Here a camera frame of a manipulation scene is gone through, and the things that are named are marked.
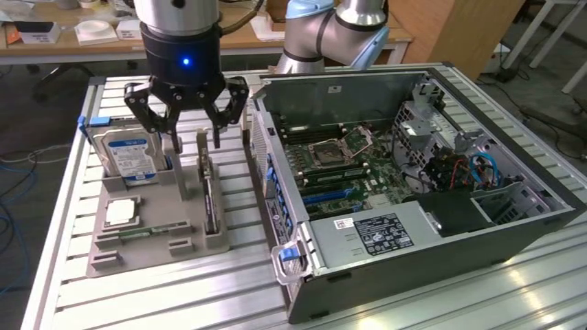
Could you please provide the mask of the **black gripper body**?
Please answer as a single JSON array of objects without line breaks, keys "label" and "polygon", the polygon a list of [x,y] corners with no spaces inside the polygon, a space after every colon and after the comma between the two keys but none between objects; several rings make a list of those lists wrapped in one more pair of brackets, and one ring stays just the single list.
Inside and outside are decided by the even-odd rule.
[{"label": "black gripper body", "polygon": [[173,109],[214,108],[225,88],[218,24],[197,34],[170,35],[141,23],[140,32],[153,80],[150,94]]}]

